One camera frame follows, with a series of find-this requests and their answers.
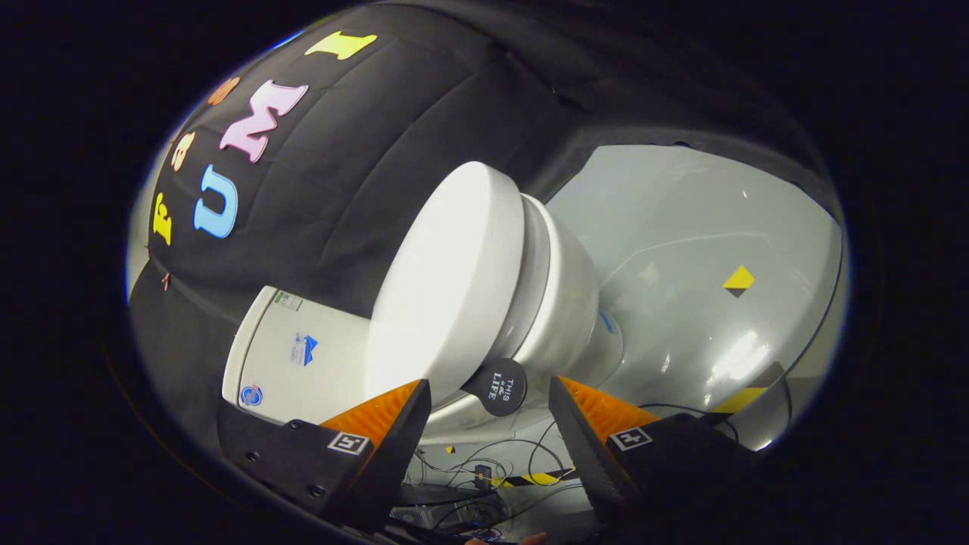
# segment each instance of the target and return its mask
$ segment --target blue letter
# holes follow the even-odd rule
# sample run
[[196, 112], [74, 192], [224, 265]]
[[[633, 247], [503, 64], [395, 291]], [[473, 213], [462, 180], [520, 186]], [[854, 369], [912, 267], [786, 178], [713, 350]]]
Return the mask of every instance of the blue letter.
[[217, 214], [205, 207], [202, 199], [195, 203], [195, 228], [205, 229], [212, 236], [224, 239], [235, 225], [235, 210], [239, 206], [238, 193], [235, 184], [225, 176], [217, 174], [209, 165], [202, 176], [202, 191], [211, 189], [218, 192], [226, 200], [226, 207], [221, 214]]

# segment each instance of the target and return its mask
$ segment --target toilet seat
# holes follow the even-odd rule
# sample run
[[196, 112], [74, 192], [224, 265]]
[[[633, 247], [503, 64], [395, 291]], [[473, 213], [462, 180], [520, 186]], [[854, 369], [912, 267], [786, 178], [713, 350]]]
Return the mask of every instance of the toilet seat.
[[[511, 356], [525, 367], [528, 376], [524, 404], [517, 413], [496, 419], [477, 398], [461, 397], [446, 406], [435, 407], [424, 426], [422, 442], [433, 441], [428, 438], [442, 433], [455, 437], [457, 431], [486, 422], [506, 432], [520, 418], [541, 419], [547, 414], [547, 378], [552, 373], [598, 383], [618, 363], [619, 354], [607, 349], [605, 359], [586, 359], [578, 369], [577, 363], [590, 346], [600, 319], [599, 286], [592, 261], [575, 236], [559, 225], [541, 202], [524, 194], [521, 198], [539, 213], [549, 248], [541, 303], [521, 346]], [[618, 349], [621, 352], [621, 341]]]
[[424, 204], [374, 305], [364, 393], [430, 379], [432, 403], [488, 355], [518, 284], [525, 220], [507, 176], [477, 162], [451, 172]]

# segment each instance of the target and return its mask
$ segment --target black and yellow tape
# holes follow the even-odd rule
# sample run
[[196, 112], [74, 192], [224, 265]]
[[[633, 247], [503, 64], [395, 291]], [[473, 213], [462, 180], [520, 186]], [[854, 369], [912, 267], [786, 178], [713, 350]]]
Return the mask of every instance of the black and yellow tape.
[[725, 414], [736, 414], [740, 412], [743, 407], [754, 402], [755, 399], [759, 398], [761, 394], [767, 391], [767, 388], [774, 383], [775, 380], [784, 375], [784, 368], [781, 367], [780, 362], [772, 362], [767, 369], [764, 369], [761, 374], [757, 376], [747, 385], [746, 388], [737, 392], [732, 398], [720, 403], [719, 406], [714, 408], [710, 412], [715, 413], [725, 413]]
[[565, 471], [550, 471], [548, 473], [532, 473], [530, 475], [513, 475], [507, 479], [502, 479], [501, 477], [492, 477], [491, 486], [495, 488], [511, 488], [511, 487], [523, 487], [523, 486], [548, 486], [558, 483], [559, 481], [571, 481], [573, 479], [578, 479], [578, 472], [574, 467], [566, 467]]

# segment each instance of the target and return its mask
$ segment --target toilet lid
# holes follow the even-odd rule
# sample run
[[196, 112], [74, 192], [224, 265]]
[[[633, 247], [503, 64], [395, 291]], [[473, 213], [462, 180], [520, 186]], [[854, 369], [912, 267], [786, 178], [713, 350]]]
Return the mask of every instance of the toilet lid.
[[465, 163], [437, 187], [393, 258], [374, 305], [369, 397], [418, 378], [437, 402], [482, 363], [521, 267], [523, 202], [507, 176]]

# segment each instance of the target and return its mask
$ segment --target round black sticker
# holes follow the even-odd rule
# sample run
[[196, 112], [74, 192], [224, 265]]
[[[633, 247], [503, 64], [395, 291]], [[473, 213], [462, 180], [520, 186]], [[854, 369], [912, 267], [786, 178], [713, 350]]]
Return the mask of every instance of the round black sticker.
[[488, 360], [461, 386], [461, 390], [482, 401], [484, 410], [508, 416], [525, 400], [528, 382], [525, 368], [511, 358]]

